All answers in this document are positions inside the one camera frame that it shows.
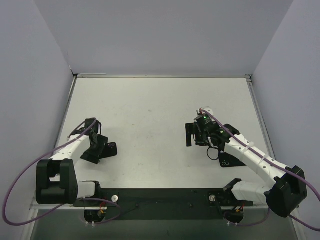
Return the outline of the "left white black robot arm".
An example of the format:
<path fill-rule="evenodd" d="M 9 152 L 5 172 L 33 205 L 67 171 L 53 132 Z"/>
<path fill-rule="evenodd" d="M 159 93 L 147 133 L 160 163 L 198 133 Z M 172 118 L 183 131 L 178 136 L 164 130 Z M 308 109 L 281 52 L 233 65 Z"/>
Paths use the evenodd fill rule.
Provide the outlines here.
<path fill-rule="evenodd" d="M 36 201 L 45 204 L 73 204 L 84 198 L 90 205 L 101 203 L 103 194 L 95 180 L 77 180 L 75 164 L 84 160 L 98 164 L 108 146 L 108 138 L 101 135 L 102 124 L 96 118 L 87 118 L 84 127 L 69 135 L 50 159 L 42 159 L 36 166 Z"/>

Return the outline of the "aluminium front rail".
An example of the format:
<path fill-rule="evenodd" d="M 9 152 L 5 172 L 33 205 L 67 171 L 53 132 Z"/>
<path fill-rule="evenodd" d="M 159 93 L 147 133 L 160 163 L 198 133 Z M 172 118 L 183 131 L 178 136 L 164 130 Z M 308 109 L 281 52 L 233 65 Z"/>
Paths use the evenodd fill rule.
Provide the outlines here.
<path fill-rule="evenodd" d="M 39 204 L 35 200 L 32 201 L 30 205 L 30 210 L 51 210 L 53 208 L 56 208 L 58 210 L 68 210 L 72 209 L 74 206 L 72 204 Z"/>

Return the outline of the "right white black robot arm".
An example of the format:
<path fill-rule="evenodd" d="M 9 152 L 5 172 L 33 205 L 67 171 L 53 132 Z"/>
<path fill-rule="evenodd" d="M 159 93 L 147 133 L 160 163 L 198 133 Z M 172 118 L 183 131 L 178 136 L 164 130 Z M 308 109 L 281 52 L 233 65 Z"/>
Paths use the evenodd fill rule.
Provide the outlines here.
<path fill-rule="evenodd" d="M 263 183 L 234 179 L 226 190 L 238 201 L 267 205 L 280 217 L 288 217 L 307 197 L 304 171 L 277 162 L 255 147 L 236 128 L 229 124 L 220 126 L 208 114 L 198 115 L 193 123 L 185 124 L 186 145 L 214 148 L 229 157 L 236 158 L 253 172 Z"/>

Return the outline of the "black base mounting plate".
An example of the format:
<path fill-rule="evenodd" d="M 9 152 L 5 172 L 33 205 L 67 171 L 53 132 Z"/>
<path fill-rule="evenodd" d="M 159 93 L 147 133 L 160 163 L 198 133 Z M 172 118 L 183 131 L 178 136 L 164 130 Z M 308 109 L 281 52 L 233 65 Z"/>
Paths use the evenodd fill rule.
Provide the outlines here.
<path fill-rule="evenodd" d="M 219 220 L 223 209 L 254 205 L 221 188 L 102 188 L 97 198 L 108 201 L 105 217 L 119 220 Z"/>

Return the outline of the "black phone case on table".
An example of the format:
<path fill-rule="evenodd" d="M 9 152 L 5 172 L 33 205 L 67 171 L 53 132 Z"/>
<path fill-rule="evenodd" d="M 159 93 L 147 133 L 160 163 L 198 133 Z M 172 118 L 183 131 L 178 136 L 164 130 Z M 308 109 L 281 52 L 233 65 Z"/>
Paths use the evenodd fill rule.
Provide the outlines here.
<path fill-rule="evenodd" d="M 243 167 L 246 166 L 243 162 L 236 157 L 226 153 L 220 152 L 218 155 L 219 164 L 222 168 Z"/>

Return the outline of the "black phone case with phone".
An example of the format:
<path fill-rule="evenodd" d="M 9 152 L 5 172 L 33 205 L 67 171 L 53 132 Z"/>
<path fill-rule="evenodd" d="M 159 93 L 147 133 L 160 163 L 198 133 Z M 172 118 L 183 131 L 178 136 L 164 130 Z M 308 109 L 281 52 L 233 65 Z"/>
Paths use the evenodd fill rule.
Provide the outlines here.
<path fill-rule="evenodd" d="M 105 143 L 102 147 L 99 159 L 115 157 L 118 154 L 117 144 L 115 142 Z"/>

